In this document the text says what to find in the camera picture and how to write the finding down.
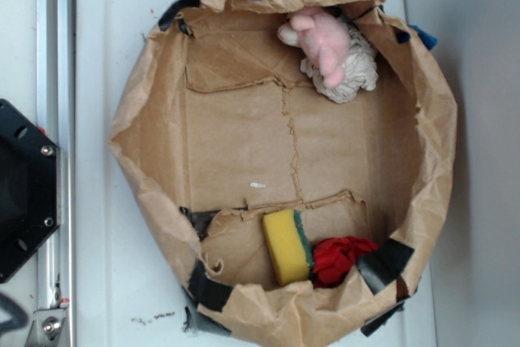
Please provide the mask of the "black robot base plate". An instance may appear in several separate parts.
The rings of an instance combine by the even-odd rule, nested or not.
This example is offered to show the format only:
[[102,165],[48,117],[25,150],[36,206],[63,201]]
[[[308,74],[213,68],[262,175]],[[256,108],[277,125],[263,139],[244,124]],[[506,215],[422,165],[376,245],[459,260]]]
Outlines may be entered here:
[[56,231],[59,148],[1,100],[1,282],[5,284]]

